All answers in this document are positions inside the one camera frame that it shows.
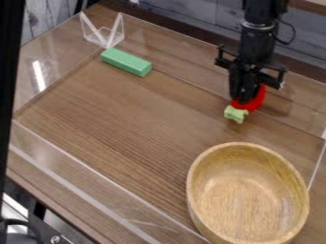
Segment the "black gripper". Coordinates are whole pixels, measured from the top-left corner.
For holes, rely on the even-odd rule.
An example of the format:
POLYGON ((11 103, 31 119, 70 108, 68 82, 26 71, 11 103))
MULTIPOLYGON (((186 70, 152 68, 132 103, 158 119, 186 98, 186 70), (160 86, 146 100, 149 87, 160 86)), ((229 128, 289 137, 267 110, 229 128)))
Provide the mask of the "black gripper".
POLYGON ((271 23, 256 26, 241 22, 239 47, 217 46, 214 65, 229 73, 229 96, 239 103, 248 103, 261 85, 279 90, 283 87, 285 67, 272 61, 276 30, 271 23))

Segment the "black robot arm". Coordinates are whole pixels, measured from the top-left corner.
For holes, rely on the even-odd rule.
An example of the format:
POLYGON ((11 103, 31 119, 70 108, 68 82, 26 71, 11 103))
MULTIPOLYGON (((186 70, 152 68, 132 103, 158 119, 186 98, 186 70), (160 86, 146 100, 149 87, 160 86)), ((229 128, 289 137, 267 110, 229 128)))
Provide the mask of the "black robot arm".
POLYGON ((241 0, 241 9, 239 46, 217 46, 214 65, 229 73, 231 99, 245 105, 263 85, 279 90, 284 82, 285 66, 273 61, 273 49, 287 0, 241 0))

